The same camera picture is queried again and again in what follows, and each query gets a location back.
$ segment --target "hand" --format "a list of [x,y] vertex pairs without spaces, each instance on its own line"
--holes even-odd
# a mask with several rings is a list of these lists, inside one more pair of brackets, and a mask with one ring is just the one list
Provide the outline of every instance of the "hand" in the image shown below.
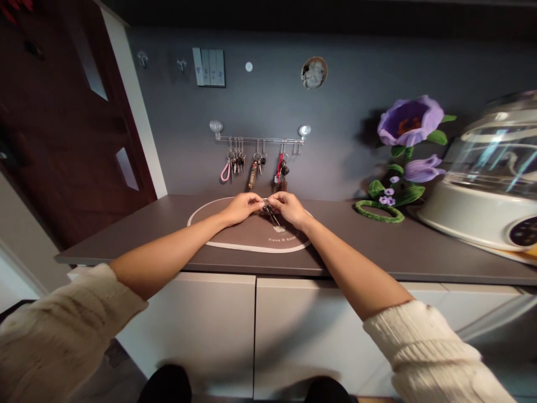
[[253,212],[261,210],[265,202],[255,193],[238,194],[231,204],[219,214],[224,218],[226,227],[243,222]]
[[313,218],[304,210],[294,194],[278,192],[270,196],[268,202],[299,231],[302,231],[305,223]]

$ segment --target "metal hook rail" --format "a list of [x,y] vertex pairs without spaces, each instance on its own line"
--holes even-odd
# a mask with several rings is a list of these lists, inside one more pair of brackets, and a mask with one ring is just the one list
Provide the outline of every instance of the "metal hook rail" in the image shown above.
[[240,139],[241,142],[245,143],[272,143],[272,144],[298,144],[299,146],[303,146],[306,143],[306,136],[311,131],[311,127],[309,125],[302,125],[300,129],[298,130],[298,134],[300,135],[300,139],[277,139],[277,138],[258,138],[258,137],[240,137],[240,136],[222,136],[222,130],[224,129],[224,126],[221,122],[217,120],[211,120],[209,127],[211,127],[211,130],[214,132],[214,138],[216,141],[236,141],[237,139]]

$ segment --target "shoe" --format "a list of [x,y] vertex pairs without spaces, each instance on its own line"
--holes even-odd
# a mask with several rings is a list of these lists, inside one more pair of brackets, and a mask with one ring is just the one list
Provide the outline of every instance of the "shoe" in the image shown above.
[[355,402],[343,385],[330,377],[318,377],[309,386],[304,403],[352,403]]
[[192,388],[183,367],[166,364],[147,381],[138,403],[190,403]]

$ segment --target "green ring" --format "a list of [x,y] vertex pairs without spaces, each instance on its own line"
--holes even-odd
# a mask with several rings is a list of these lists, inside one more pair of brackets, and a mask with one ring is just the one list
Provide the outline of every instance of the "green ring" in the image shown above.
[[[393,217],[383,217],[382,215],[368,212],[362,209],[361,206],[363,205],[379,208],[381,210],[384,210],[385,212],[390,213],[391,215],[393,215]],[[371,200],[357,201],[356,204],[354,205],[354,208],[358,213],[360,213],[364,217],[371,218],[375,221],[388,222],[388,223],[395,224],[404,220],[403,213],[401,213],[398,209],[396,209],[395,207],[380,204],[378,201],[371,201]]]

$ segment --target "white sweater sleeve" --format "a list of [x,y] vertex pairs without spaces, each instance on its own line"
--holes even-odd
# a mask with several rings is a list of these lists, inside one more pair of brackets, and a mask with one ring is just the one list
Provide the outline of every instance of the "white sweater sleeve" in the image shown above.
[[146,307],[106,264],[21,307],[0,326],[0,401],[65,401]]
[[515,403],[436,308],[412,301],[368,319],[364,329],[392,365],[392,384],[406,403]]

